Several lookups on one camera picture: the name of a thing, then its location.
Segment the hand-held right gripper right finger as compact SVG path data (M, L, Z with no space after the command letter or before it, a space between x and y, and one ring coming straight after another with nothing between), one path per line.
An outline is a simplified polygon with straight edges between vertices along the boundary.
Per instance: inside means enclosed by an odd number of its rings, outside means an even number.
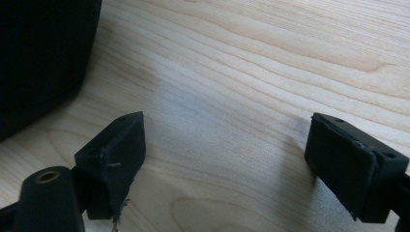
M311 117L305 159L354 219L410 223L410 159L336 117Z

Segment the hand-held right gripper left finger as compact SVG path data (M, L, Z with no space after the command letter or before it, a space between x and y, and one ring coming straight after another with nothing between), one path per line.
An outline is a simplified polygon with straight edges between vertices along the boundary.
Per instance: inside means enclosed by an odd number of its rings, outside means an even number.
M74 155L79 211L89 219L118 220L145 158L143 113L127 114L110 123Z

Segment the black round container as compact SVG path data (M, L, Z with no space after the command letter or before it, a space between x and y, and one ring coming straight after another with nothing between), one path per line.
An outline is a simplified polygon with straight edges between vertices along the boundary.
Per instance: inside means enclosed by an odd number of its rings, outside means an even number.
M103 0L0 0L0 141L82 85Z

